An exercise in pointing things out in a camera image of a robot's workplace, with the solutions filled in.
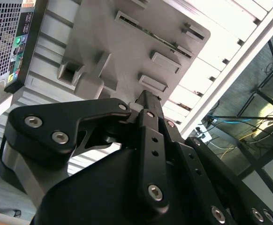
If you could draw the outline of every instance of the black metal frame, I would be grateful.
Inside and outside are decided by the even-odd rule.
[[[200,139],[182,139],[175,124],[164,119],[157,96],[144,91],[136,102],[144,106],[140,113],[111,98],[26,106],[9,114],[0,176],[39,203],[32,225],[168,225],[174,220],[178,225],[258,225],[260,218],[273,225],[255,212],[273,217],[271,209]],[[41,118],[42,125],[28,126],[24,118],[30,115]],[[68,142],[55,142],[56,130],[67,134]],[[78,141],[81,131],[90,135]],[[121,149],[52,182],[74,151],[112,142],[121,143]],[[162,193],[159,200],[148,193],[152,185],[160,189],[155,196]]]
[[[26,77],[28,76],[32,56],[37,44],[38,35],[40,33],[43,18],[47,9],[48,0],[37,0],[35,4],[34,16],[31,21],[29,38],[26,42],[24,50],[24,57],[17,80],[5,88],[5,92],[15,94],[13,102],[17,101],[23,95],[23,87],[25,85]]]

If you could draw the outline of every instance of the screw hole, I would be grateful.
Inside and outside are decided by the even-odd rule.
[[[159,156],[159,153],[157,151],[152,151],[152,155],[157,157],[157,156]]]
[[[198,169],[195,169],[195,172],[199,175],[199,176],[201,176],[202,175],[202,173],[201,173],[201,171],[200,170],[198,170]]]

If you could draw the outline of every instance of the rectangular slot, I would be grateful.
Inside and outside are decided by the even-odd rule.
[[[165,84],[162,84],[146,75],[142,75],[139,83],[142,84],[143,86],[150,88],[151,90],[154,90],[158,93],[164,93],[168,86]]]
[[[28,22],[29,22],[29,23],[31,22],[31,19],[32,19],[32,14],[29,14],[29,15],[28,15]]]
[[[29,24],[27,24],[27,25],[25,26],[25,34],[28,33],[28,30],[29,30]]]
[[[116,21],[122,22],[127,27],[135,29],[138,26],[138,21],[126,15],[125,13],[118,11],[118,14],[115,18]]]
[[[167,58],[166,56],[159,54],[158,52],[154,53],[151,60],[161,67],[165,68],[166,70],[175,74],[179,73],[179,70],[181,68],[181,65]]]
[[[183,29],[182,32],[191,38],[195,39],[198,42],[201,42],[204,40],[203,34],[198,30],[196,27],[186,24],[186,29]]]
[[[189,29],[189,32],[193,35],[195,35],[197,38],[203,40],[204,37],[202,35],[200,35],[199,33],[197,33],[196,31],[192,30],[191,28]]]
[[[64,81],[66,83],[73,83],[75,72],[81,68],[80,65],[77,65],[73,62],[67,62],[65,64],[61,64],[60,72],[58,74],[58,79]]]
[[[191,53],[190,51],[188,51],[188,50],[186,50],[185,48],[181,47],[180,45],[175,44],[175,47],[176,47],[178,50],[184,52],[184,54],[181,54],[181,53],[179,53],[178,51],[171,50],[171,52],[173,52],[174,55],[177,55],[177,56],[179,56],[179,55],[187,56],[187,57],[186,57],[187,59],[191,59],[191,58],[193,57],[193,55],[194,55],[193,53]]]

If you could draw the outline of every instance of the cable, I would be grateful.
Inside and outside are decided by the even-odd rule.
[[[243,140],[244,138],[246,138],[246,137],[248,137],[248,136],[250,136],[250,135],[255,134],[256,132],[257,132],[257,131],[254,131],[254,132],[252,132],[252,133],[250,133],[250,134],[248,134],[248,135],[245,135],[244,137],[241,137],[241,138],[239,139],[239,141]],[[225,155],[230,149],[232,149],[232,147],[233,147],[233,145],[230,146],[230,147],[227,149],[227,151],[223,153],[223,155],[221,156],[220,159],[222,159],[222,158],[224,157],[224,155]]]
[[[217,138],[220,138],[220,137],[215,137],[215,138],[211,139],[209,142],[206,143],[206,145],[208,146],[211,143],[211,141],[216,140]]]
[[[218,100],[217,105],[214,108],[212,108],[210,111],[217,109],[219,107],[219,105],[220,105],[220,100]]]
[[[265,131],[265,130],[259,128],[259,127],[256,127],[256,126],[254,126],[254,125],[252,125],[252,124],[250,124],[250,123],[246,123],[246,122],[244,122],[244,121],[240,121],[240,123],[245,123],[245,124],[250,125],[250,126],[256,128],[256,129],[258,129],[258,130],[261,130],[261,131],[265,132],[266,134],[272,135],[272,134],[270,134],[269,132],[267,132],[267,131]]]
[[[220,105],[220,100],[218,100],[217,105],[216,105],[214,108],[212,108],[209,112],[211,112],[211,111],[217,109],[217,108],[219,107],[219,105]],[[204,125],[204,124],[207,122],[207,115],[206,115],[203,119],[205,119],[205,122],[200,123],[200,124],[198,124],[198,125]]]
[[[225,156],[225,154],[229,152],[229,150],[231,150],[230,152],[232,152],[234,149],[235,149],[235,147],[234,147],[234,148],[232,148],[232,146],[231,146],[229,149],[227,149],[227,150],[226,150],[226,151],[223,153],[223,155],[221,156],[221,158],[220,158],[220,159],[222,159],[222,158],[223,158],[223,156]]]
[[[212,127],[211,129],[208,129],[207,131],[202,132],[202,133],[204,134],[206,132],[209,132],[210,130],[212,130],[212,129],[216,128],[217,126],[219,126],[221,123],[224,123],[224,122],[220,122],[220,123],[216,124],[214,127]]]
[[[258,143],[266,138],[270,137],[270,135],[267,135],[266,137],[263,137],[262,139],[259,139],[258,141],[254,141],[254,142],[249,142],[249,144],[254,144],[254,143]]]
[[[217,120],[220,120],[220,121],[222,121],[222,122],[224,122],[224,123],[231,123],[231,124],[236,124],[236,123],[240,123],[240,122],[246,122],[246,121],[250,121],[251,119],[247,119],[247,120],[242,120],[242,121],[238,121],[238,120],[236,120],[235,122],[231,122],[231,120],[222,120],[222,119],[219,119],[218,117],[215,117],[215,116],[213,116],[213,115],[210,115],[210,114],[208,114],[208,116],[210,116],[210,117],[213,117],[213,118],[215,118],[215,119],[217,119]]]
[[[212,143],[212,142],[210,142],[210,144],[211,145],[213,145],[213,146],[215,146],[216,148],[218,148],[218,149],[221,149],[221,150],[227,150],[227,149],[230,149],[230,148],[221,148],[221,147],[219,147],[219,146],[217,146],[217,145],[215,145],[214,143]]]
[[[234,149],[235,149],[235,147],[234,147],[232,150],[228,151],[227,153],[232,152]],[[223,154],[223,153],[217,153],[216,155],[222,155],[222,154]]]

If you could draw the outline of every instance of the black metal bracket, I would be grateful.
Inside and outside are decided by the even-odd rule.
[[[254,193],[248,195],[250,189],[232,171],[225,169],[223,162],[200,139],[189,137],[186,144],[195,149],[217,194],[226,203],[224,207],[230,210],[238,224],[260,224],[261,221],[252,214],[253,209],[266,210],[273,215],[269,207],[260,204],[261,200]],[[262,223],[273,224],[269,220]]]
[[[268,173],[258,164],[258,161],[250,153],[249,147],[245,146],[241,141],[239,141],[236,138],[230,136],[229,134],[225,133],[224,131],[220,130],[217,127],[214,127],[213,131],[219,137],[225,139],[227,142],[229,142],[232,145],[238,147],[238,149],[241,151],[241,153],[246,157],[248,162],[251,164],[252,168],[258,173],[260,178],[263,180],[263,182],[267,185],[267,187],[273,193],[273,180],[268,175]]]
[[[118,99],[27,106],[10,113],[0,150],[0,175],[31,197],[31,184],[44,187],[40,190],[44,197],[34,196],[41,205],[33,224],[85,224],[90,218],[96,224],[169,224],[174,220],[178,225],[259,224],[251,206],[272,215],[250,190],[233,185],[229,194],[243,191],[255,200],[248,205],[230,202],[234,212],[230,215],[218,191],[226,186],[214,184],[195,150],[203,144],[186,145],[175,124],[164,119],[157,96],[144,91],[136,102],[144,106],[140,113]],[[62,139],[56,140],[56,132],[63,133]],[[76,150],[83,153],[112,142],[121,143],[121,149],[69,178],[58,179],[53,187],[50,180],[42,183],[48,179],[35,170],[54,174],[65,168]],[[37,166],[21,167],[6,157],[7,152]],[[215,164],[212,158],[205,161]],[[228,168],[222,163],[219,170]],[[25,179],[27,171],[35,175],[33,183]],[[6,178],[10,174],[14,182]],[[225,184],[231,177],[223,179]],[[251,215],[246,223],[238,216],[244,211]]]

